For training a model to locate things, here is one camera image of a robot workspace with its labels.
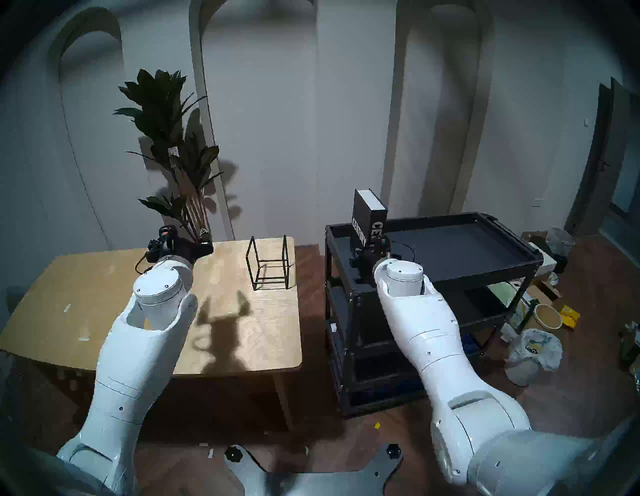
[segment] black shelf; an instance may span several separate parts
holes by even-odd
[[[424,394],[417,371],[393,340],[370,275],[360,274],[349,263],[352,229],[350,224],[327,226],[325,246],[330,366],[340,408],[347,416],[389,408]],[[394,253],[410,254],[400,249],[402,245],[394,246],[394,241],[413,248],[415,262],[451,307],[461,334],[491,328],[493,336],[514,311],[543,260],[495,219],[476,212],[389,220],[386,235]],[[521,277],[525,280],[508,308],[487,288]],[[331,323],[337,332],[332,332]],[[476,354],[484,353],[489,343]]]

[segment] wooden table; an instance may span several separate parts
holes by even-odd
[[[256,242],[261,259],[280,257],[282,238]],[[214,243],[213,254],[196,261],[192,291],[198,313],[173,374],[270,373],[291,429],[280,372],[302,363],[294,240],[287,238],[289,289],[274,285],[276,289],[253,290],[244,257],[248,243]],[[135,249],[57,257],[15,309],[0,334],[0,349],[66,369],[94,371],[100,347],[131,297],[138,277],[134,266],[144,253]],[[276,275],[277,264],[271,265],[268,275]]]

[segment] potted plant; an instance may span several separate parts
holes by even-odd
[[[125,82],[120,91],[140,106],[117,109],[115,115],[126,115],[152,141],[151,157],[137,152],[165,169],[173,179],[178,195],[148,196],[139,201],[162,216],[180,223],[194,243],[211,245],[211,226],[204,207],[204,189],[214,180],[211,163],[217,158],[217,146],[201,147],[195,133],[183,136],[182,117],[200,100],[191,104],[193,93],[180,101],[186,76],[158,70],[155,77],[140,69],[137,83]]]

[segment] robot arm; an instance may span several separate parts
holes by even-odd
[[[420,265],[385,259],[374,279],[391,332],[433,405],[431,439],[440,470],[448,482],[466,484],[474,453],[501,433],[529,429],[529,419],[517,401],[477,376],[453,312]]]
[[[102,482],[105,494],[134,493],[140,427],[172,376],[198,308],[191,269],[172,255],[138,277],[100,350],[84,425],[58,453]],[[154,330],[144,329],[145,320]]]
[[[382,259],[374,279],[391,332],[433,405],[431,440],[446,480],[486,496],[543,496],[559,481],[580,493],[626,427],[604,441],[532,431],[520,404],[477,376],[453,312],[422,272]]]

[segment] trash bag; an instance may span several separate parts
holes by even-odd
[[[509,356],[505,361],[517,364],[529,358],[537,361],[546,371],[557,370],[562,359],[562,344],[549,332],[525,329],[509,345]]]
[[[513,327],[509,325],[508,322],[504,323],[504,326],[502,326],[502,329],[500,329],[500,334],[500,337],[504,342],[511,342],[514,339],[518,338],[518,333]]]

